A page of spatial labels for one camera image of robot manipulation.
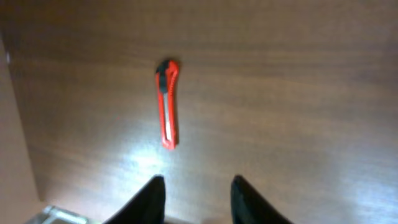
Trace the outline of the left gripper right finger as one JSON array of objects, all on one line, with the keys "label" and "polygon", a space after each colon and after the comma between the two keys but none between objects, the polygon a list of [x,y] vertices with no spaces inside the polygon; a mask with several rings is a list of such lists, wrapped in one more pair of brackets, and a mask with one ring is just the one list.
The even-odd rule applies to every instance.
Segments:
[{"label": "left gripper right finger", "polygon": [[230,196],[233,224],[293,224],[242,175],[234,176]]}]

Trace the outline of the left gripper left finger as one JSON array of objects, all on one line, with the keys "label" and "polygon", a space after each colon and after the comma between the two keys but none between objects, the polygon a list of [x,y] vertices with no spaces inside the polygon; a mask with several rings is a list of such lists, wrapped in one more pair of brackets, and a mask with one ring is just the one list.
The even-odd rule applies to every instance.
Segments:
[{"label": "left gripper left finger", "polygon": [[165,201],[164,177],[155,175],[104,224],[164,224]]}]

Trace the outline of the brown cardboard box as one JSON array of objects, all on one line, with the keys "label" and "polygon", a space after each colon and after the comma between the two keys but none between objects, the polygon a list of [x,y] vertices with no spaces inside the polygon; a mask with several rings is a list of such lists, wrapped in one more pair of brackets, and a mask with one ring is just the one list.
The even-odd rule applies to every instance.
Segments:
[{"label": "brown cardboard box", "polygon": [[1,223],[25,223],[46,204],[37,193],[19,110],[1,46]]}]

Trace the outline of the orange utility knife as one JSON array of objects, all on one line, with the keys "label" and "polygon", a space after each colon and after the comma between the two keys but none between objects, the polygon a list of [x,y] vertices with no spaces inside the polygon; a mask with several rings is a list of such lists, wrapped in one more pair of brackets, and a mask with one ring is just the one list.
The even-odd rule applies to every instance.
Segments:
[{"label": "orange utility knife", "polygon": [[155,71],[161,142],[168,150],[174,150],[177,145],[175,91],[179,71],[178,63],[172,59],[163,60]]}]

